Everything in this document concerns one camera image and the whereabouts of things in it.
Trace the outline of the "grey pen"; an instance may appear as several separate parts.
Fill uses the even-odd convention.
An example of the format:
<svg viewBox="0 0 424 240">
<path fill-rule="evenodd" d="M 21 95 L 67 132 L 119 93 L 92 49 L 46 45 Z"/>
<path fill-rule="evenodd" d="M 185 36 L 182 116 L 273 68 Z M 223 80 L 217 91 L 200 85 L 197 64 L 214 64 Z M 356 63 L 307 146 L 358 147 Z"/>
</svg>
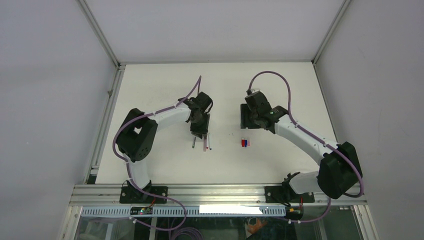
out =
<svg viewBox="0 0 424 240">
<path fill-rule="evenodd" d="M 194 137 L 193 140 L 192 140 L 192 146 L 191 146 L 192 149 L 194 149 L 195 146 L 196 146 L 196 137 Z"/>
</svg>

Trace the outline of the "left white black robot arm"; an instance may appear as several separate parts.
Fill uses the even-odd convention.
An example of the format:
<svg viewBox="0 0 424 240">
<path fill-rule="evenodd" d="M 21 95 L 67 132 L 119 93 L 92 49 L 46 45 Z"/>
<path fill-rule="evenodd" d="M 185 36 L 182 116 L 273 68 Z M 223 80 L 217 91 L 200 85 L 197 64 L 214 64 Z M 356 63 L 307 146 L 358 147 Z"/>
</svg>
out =
<svg viewBox="0 0 424 240">
<path fill-rule="evenodd" d="M 147 157 L 150 154 L 156 134 L 172 125 L 189 123 L 190 133 L 195 139 L 208 145 L 210 111 L 213 100 L 204 92 L 195 97 L 183 97 L 170 107 L 145 113 L 138 108 L 131 109 L 117 131 L 112 150 L 124 160 L 129 184 L 133 187 L 131 197 L 138 203 L 145 203 L 151 196 L 152 182 L 148 175 Z"/>
</svg>

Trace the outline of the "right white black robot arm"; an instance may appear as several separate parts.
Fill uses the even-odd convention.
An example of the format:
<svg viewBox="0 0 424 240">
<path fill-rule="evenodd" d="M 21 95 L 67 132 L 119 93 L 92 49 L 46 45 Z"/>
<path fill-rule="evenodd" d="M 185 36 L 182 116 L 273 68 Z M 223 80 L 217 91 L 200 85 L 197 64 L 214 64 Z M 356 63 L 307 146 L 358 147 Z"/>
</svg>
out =
<svg viewBox="0 0 424 240">
<path fill-rule="evenodd" d="M 260 91 L 247 95 L 245 103 L 240 105 L 240 127 L 264 129 L 280 136 L 318 165 L 317 171 L 289 173 L 283 180 L 282 197 L 289 203 L 309 192 L 323 192 L 332 199 L 339 199 L 347 196 L 347 191 L 363 177 L 357 151 L 351 143 L 319 137 L 295 121 L 289 110 L 280 105 L 271 107 Z"/>
</svg>

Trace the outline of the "pink pen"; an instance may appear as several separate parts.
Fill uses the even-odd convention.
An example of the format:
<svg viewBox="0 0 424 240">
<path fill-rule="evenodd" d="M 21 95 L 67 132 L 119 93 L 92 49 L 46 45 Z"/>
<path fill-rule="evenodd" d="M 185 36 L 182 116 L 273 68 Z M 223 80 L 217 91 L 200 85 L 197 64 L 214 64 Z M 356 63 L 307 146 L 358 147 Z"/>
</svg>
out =
<svg viewBox="0 0 424 240">
<path fill-rule="evenodd" d="M 203 136 L 203 151 L 206 152 L 208 150 L 208 139 L 207 135 Z"/>
</svg>

